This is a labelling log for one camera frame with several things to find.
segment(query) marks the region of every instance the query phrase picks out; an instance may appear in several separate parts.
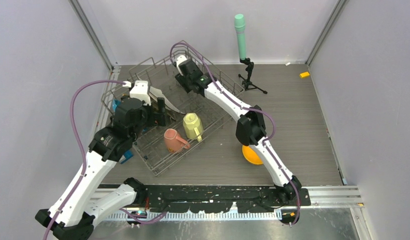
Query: mug handle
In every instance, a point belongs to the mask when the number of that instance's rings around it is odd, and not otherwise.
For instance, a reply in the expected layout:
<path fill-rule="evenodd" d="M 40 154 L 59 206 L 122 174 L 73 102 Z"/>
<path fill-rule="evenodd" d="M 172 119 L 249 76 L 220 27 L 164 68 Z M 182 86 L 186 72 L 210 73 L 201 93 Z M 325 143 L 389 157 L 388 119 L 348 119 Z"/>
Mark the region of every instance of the mug handle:
<path fill-rule="evenodd" d="M 202 136 L 200 135 L 199 129 L 197 129 L 197 127 L 194 128 L 194 132 L 195 132 L 196 135 L 197 135 L 197 141 L 198 141 L 198 142 L 201 142 L 201 141 L 202 141 Z"/>
<path fill-rule="evenodd" d="M 180 141 L 180 142 L 183 144 L 182 146 L 184 146 L 185 149 L 189 149 L 189 148 L 190 148 L 190 144 L 189 144 L 186 140 L 184 140 L 182 137 L 177 136 L 177 137 L 175 137 L 175 139 L 177 139 L 178 141 Z"/>

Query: yellow mug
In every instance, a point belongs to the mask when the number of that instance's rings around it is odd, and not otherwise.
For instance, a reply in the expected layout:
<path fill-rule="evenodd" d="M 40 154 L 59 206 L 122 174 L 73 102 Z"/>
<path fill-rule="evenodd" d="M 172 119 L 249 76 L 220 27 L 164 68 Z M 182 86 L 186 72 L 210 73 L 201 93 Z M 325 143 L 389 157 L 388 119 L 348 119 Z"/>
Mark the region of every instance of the yellow mug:
<path fill-rule="evenodd" d="M 183 126 L 189 139 L 202 141 L 203 126 L 200 118 L 195 113 L 188 113 L 184 116 Z"/>

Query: pink mug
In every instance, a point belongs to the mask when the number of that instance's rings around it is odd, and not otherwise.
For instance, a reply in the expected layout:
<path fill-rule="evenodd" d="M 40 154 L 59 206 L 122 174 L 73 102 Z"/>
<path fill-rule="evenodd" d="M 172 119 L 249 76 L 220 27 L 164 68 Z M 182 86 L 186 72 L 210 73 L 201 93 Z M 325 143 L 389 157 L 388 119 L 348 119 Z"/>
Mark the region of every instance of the pink mug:
<path fill-rule="evenodd" d="M 180 136 L 177 130 L 172 128 L 165 131 L 164 140 L 168 151 L 172 154 L 181 152 L 183 148 L 190 148 L 190 144 Z"/>

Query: black mounting plate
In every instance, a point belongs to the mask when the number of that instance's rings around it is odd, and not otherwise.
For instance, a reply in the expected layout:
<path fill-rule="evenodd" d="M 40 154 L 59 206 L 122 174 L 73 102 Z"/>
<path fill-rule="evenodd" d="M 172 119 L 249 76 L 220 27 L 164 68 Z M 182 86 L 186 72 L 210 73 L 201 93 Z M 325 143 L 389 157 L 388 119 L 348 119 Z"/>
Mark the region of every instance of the black mounting plate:
<path fill-rule="evenodd" d="M 277 196 L 280 189 L 273 186 L 243 185 L 145 185 L 149 196 L 151 212 L 170 213 L 228 212 L 236 202 L 239 213 L 270 213 L 272 207 L 282 203 Z M 117 185 L 101 185 L 99 188 L 117 188 Z M 311 199 L 306 188 L 299 190 L 302 206 L 310 206 Z M 285 206 L 296 206 L 296 197 Z"/>

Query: black tripod stand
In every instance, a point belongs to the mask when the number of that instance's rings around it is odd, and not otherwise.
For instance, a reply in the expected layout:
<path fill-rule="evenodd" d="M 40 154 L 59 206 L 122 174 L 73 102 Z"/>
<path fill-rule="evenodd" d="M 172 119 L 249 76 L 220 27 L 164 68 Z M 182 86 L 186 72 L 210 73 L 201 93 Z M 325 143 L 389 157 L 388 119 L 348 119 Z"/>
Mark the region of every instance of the black tripod stand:
<path fill-rule="evenodd" d="M 244 60 L 240 59 L 240 62 L 242 64 L 247 65 L 246 67 L 246 71 L 247 71 L 247 79 L 245 79 L 244 77 L 242 77 L 242 75 L 239 73 L 239 78 L 243 79 L 242 81 L 242 85 L 244 86 L 245 91 L 248 90 L 253 90 L 253 89 L 258 89 L 260 91 L 262 91 L 264 94 L 267 94 L 268 92 L 263 90 L 262 88 L 254 85 L 251 81 L 250 81 L 250 77 L 252 76 L 252 71 L 253 71 L 253 67 L 254 67 L 254 63 L 252 61 L 250 61 L 250 58 L 245 58 Z"/>

